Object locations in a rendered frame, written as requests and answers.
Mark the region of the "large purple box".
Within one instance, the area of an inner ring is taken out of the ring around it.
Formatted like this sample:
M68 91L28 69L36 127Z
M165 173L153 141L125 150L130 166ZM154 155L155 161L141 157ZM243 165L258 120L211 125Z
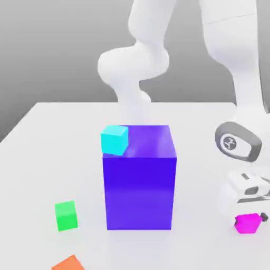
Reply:
M129 126L121 156L103 154L108 230L170 230L177 154L168 125Z

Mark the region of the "small green cube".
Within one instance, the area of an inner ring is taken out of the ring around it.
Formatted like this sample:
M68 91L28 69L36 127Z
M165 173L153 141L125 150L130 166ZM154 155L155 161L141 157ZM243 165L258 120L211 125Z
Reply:
M74 200L55 204L58 231L78 228L78 218Z

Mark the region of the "small orange cube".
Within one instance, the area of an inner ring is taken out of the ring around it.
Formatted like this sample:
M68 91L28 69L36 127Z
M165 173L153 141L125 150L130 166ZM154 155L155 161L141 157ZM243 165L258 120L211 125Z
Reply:
M51 270L85 270L85 268L75 255L71 255L65 260L52 266Z

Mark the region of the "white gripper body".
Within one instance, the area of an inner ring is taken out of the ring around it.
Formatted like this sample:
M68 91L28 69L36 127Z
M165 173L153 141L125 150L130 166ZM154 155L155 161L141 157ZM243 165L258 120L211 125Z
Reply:
M222 195L219 199L219 209L227 217L244 214L270 215L270 195L235 197Z

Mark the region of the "small magenta cube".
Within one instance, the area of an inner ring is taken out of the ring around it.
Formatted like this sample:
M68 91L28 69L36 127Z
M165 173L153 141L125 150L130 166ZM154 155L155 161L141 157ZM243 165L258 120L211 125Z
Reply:
M262 219L259 214L243 214L238 215L237 225L234 227L240 234L254 234L260 226Z

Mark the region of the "small cyan cube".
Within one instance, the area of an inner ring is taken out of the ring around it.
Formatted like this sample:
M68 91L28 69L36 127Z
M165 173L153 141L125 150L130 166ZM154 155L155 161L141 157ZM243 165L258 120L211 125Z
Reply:
M108 125L101 132L101 149L103 153L122 156L129 145L129 128Z

